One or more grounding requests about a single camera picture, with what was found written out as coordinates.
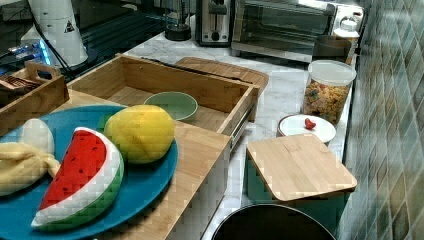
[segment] toaster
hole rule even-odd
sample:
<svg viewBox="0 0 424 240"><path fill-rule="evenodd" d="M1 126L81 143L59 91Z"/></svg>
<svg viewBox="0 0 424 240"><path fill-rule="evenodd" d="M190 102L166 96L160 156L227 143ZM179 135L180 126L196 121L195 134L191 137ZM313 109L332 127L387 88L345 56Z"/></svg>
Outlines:
<svg viewBox="0 0 424 240"><path fill-rule="evenodd" d="M234 25L234 2L197 0L195 39L200 46L230 46Z"/></svg>

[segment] strawberry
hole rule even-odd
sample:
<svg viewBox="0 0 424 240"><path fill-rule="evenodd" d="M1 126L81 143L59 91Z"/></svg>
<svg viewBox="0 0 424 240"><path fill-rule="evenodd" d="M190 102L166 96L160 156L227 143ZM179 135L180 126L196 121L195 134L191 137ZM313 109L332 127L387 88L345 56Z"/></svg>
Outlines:
<svg viewBox="0 0 424 240"><path fill-rule="evenodd" d="M311 119L305 118L305 128L308 130L312 130L317 124L312 122Z"/></svg>

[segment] gray tile wall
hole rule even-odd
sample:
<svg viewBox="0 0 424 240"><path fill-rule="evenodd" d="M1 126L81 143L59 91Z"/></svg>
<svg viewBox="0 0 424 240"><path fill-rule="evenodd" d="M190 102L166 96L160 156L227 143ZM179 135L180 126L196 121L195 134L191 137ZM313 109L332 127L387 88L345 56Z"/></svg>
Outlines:
<svg viewBox="0 0 424 240"><path fill-rule="evenodd" d="M348 133L358 180L338 239L424 239L424 0L370 8Z"/></svg>

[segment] cutting board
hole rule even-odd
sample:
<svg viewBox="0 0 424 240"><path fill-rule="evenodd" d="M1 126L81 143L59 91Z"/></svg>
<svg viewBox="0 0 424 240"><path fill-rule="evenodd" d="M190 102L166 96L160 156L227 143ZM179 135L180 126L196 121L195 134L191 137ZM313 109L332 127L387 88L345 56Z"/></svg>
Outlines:
<svg viewBox="0 0 424 240"><path fill-rule="evenodd" d="M212 73L226 78L240 79L242 82L259 86L259 94L263 92L269 79L267 74L253 69L203 58L185 57L179 60L175 65Z"/></svg>
<svg viewBox="0 0 424 240"><path fill-rule="evenodd" d="M273 199L283 202L352 192L357 181L313 134L250 142L249 159Z"/></svg>

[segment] pasta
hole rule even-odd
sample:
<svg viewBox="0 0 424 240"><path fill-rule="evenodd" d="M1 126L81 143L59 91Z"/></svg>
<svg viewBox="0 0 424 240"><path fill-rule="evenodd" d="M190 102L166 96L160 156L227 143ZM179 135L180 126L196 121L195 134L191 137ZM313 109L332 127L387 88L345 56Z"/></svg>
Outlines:
<svg viewBox="0 0 424 240"><path fill-rule="evenodd" d="M324 118L336 125L348 93L347 86L328 86L312 80L305 90L303 113Z"/></svg>

